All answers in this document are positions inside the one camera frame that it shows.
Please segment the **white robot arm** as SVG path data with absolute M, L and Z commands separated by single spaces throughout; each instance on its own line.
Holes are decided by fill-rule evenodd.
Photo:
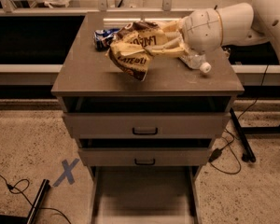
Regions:
M 192 69 L 211 70 L 205 54 L 222 46 L 252 46 L 270 42 L 280 64 L 280 0 L 253 0 L 224 8 L 197 9 L 177 21 L 162 22 L 169 36 L 147 46 L 153 55 L 179 57 Z

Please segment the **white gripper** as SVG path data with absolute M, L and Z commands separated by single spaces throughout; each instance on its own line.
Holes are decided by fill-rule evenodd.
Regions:
M 190 49 L 200 54 L 215 50 L 222 44 L 222 21 L 218 12 L 212 8 L 193 11 L 184 18 L 182 29 L 181 25 L 181 20 L 164 22 L 161 25 L 161 43 L 167 46 L 183 46 L 185 41 Z M 147 46 L 145 50 L 153 57 L 178 58 L 188 54 L 180 47 L 156 49 Z

